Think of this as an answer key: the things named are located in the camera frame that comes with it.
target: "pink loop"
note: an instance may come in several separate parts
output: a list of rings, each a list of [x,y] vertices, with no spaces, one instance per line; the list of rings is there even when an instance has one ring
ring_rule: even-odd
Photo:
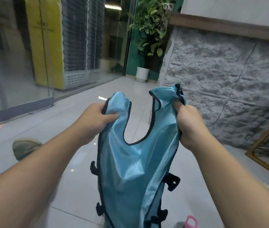
[[[195,221],[195,227],[193,227],[192,225],[190,225],[188,223],[188,220],[190,218]],[[187,218],[186,218],[186,222],[185,222],[185,227],[184,228],[198,228],[198,221],[197,221],[197,219],[195,219],[194,216],[188,215]]]

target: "fluorescent light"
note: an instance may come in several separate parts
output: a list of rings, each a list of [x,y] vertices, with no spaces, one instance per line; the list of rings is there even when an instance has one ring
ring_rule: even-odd
[[[104,101],[107,100],[106,98],[103,98],[103,97],[101,97],[101,96],[98,96],[98,99],[101,99],[101,100],[104,100]]]
[[[105,4],[105,8],[107,9],[116,9],[116,10],[122,10],[122,8],[118,5],[108,5],[108,4]]]

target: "white flower pot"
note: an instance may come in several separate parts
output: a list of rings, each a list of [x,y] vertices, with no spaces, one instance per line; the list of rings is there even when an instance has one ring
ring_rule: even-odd
[[[138,66],[136,68],[135,80],[140,82],[147,82],[149,70],[150,69],[145,69]]]

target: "white panel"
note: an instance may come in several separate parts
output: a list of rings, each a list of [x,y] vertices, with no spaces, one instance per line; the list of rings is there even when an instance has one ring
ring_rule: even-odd
[[[269,0],[185,0],[181,13],[269,26]]]

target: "glass door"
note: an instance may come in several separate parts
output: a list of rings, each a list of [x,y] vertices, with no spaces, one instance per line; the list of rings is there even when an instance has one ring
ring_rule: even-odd
[[[39,0],[0,0],[0,122],[54,103],[42,17]]]

